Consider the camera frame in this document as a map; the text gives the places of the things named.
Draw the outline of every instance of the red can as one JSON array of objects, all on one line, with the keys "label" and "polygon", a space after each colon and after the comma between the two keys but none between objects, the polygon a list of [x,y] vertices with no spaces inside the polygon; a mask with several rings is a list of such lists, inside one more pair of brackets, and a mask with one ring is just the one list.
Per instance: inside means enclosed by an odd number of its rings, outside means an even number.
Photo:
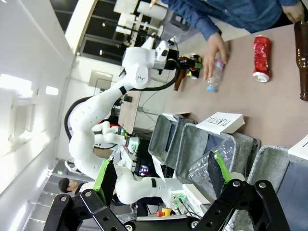
[{"label": "red can", "polygon": [[256,81],[266,83],[271,76],[269,58],[271,51],[271,40],[265,36],[257,36],[254,43],[255,70],[253,77]]}]

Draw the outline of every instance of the hand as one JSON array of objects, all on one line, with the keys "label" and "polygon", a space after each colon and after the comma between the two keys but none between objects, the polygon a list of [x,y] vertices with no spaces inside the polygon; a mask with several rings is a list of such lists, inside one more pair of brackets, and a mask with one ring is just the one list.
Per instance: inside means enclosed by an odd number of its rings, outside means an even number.
[{"label": "hand", "polygon": [[204,79],[212,77],[214,69],[215,55],[220,52],[224,64],[227,63],[225,43],[219,33],[211,35],[207,40],[206,52],[203,58]]},{"label": "hand", "polygon": [[282,10],[292,23],[304,20],[304,8],[300,1],[294,6],[282,6]]}]

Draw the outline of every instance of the white card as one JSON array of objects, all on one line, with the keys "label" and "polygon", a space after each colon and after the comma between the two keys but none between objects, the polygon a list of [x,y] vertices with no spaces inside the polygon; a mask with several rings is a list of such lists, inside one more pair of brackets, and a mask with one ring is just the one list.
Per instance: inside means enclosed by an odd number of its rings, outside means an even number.
[{"label": "white card", "polygon": [[308,135],[288,150],[288,154],[308,160]]},{"label": "white card", "polygon": [[154,163],[156,173],[159,175],[159,177],[161,179],[163,179],[164,182],[166,182],[165,177],[164,177],[164,173],[163,173],[163,170],[162,170],[162,166],[161,166],[161,163],[163,161],[160,160],[159,157],[154,156],[154,155],[152,155],[152,159],[153,159],[153,163]]},{"label": "white card", "polygon": [[171,121],[174,121],[174,122],[177,122],[176,118],[174,118],[173,115],[171,114],[167,114],[167,113],[163,113],[163,115],[168,119],[168,120],[171,120]]},{"label": "white card", "polygon": [[221,132],[232,134],[243,124],[245,122],[242,114],[216,112],[196,127],[216,134]]}]

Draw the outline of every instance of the black cable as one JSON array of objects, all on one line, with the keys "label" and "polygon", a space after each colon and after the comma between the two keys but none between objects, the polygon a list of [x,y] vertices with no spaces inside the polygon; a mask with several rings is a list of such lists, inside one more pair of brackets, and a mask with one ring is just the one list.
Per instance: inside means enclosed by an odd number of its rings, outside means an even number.
[{"label": "black cable", "polygon": [[184,204],[184,202],[183,202],[183,200],[181,198],[178,198],[178,199],[181,202],[181,204],[184,206],[184,208],[186,209],[187,213],[190,213],[191,215],[194,214],[195,216],[201,218],[201,216],[199,216],[198,214],[189,211],[189,209],[186,207],[186,205]]},{"label": "black cable", "polygon": [[186,213],[193,214],[193,215],[197,216],[199,219],[202,218],[202,216],[200,216],[200,215],[198,215],[198,214],[196,214],[196,213],[193,213],[193,212],[191,212],[191,211],[187,211]]},{"label": "black cable", "polygon": [[[163,85],[165,85],[166,82],[168,81],[168,79],[169,79],[169,77],[170,77],[170,73],[171,73],[171,72],[169,71],[169,75],[168,75],[168,77],[167,77],[167,79],[166,79],[166,81],[164,82]],[[149,119],[152,120],[154,123],[156,123],[156,121],[153,120],[152,117],[150,117],[150,116],[148,115],[148,113],[146,113],[146,112],[144,111],[143,107],[144,107],[144,105],[145,105],[154,95],[156,95],[158,92],[159,92],[159,91],[157,91],[157,92],[155,92],[153,95],[151,95],[151,96],[143,103],[143,105],[141,106],[142,112],[143,112],[147,117],[149,117]]]},{"label": "black cable", "polygon": [[176,45],[176,47],[177,47],[177,50],[178,50],[178,56],[180,55],[180,51],[179,51],[179,47],[178,47],[178,44],[177,44],[177,42],[175,41],[175,39],[174,39],[174,44]]},{"label": "black cable", "polygon": [[163,90],[163,89],[166,89],[168,87],[170,87],[172,84],[174,84],[178,78],[180,77],[180,72],[181,72],[181,69],[180,69],[180,64],[178,61],[174,60],[174,59],[170,59],[170,61],[173,61],[176,65],[176,72],[175,72],[175,75],[173,77],[172,80],[170,80],[167,84],[164,84],[162,86],[159,86],[159,87],[154,87],[154,88],[145,88],[145,89],[136,89],[136,88],[133,88],[132,90],[138,90],[138,91],[156,91],[156,90]]},{"label": "black cable", "polygon": [[101,150],[107,150],[107,149],[114,148],[115,146],[116,146],[116,144],[115,144],[115,145],[112,145],[112,146],[109,147],[109,148],[101,148],[101,147],[98,147],[98,146],[94,146],[94,148],[101,149]]},{"label": "black cable", "polygon": [[71,115],[73,109],[75,107],[77,107],[79,104],[83,103],[84,101],[88,100],[89,98],[91,98],[92,96],[89,96],[89,97],[85,97],[85,98],[81,98],[79,100],[76,100],[71,106],[70,108],[68,109],[68,111],[66,112],[65,114],[65,117],[64,117],[64,129],[65,129],[65,132],[66,132],[66,135],[68,137],[69,140],[72,139],[72,134],[70,133],[69,131],[69,128],[68,128],[68,118],[69,116]]}]

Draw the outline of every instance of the brown glass bottle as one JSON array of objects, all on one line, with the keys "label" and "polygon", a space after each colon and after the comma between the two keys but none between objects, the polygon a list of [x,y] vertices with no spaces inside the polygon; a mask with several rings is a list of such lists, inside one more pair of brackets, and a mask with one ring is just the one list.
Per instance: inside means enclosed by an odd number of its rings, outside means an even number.
[{"label": "brown glass bottle", "polygon": [[[185,57],[185,56],[181,56],[181,57],[179,58],[179,60],[189,60],[189,58],[187,58],[187,57]],[[188,68],[189,68],[189,66],[187,66],[187,67],[181,69],[180,76],[179,76],[178,80],[175,82],[173,90],[176,90],[176,91],[179,90],[180,84],[181,84],[182,80],[185,78],[186,73],[187,73],[187,71],[188,71]]]},{"label": "brown glass bottle", "polygon": [[300,76],[300,99],[308,101],[308,22],[294,25],[296,63]]}]

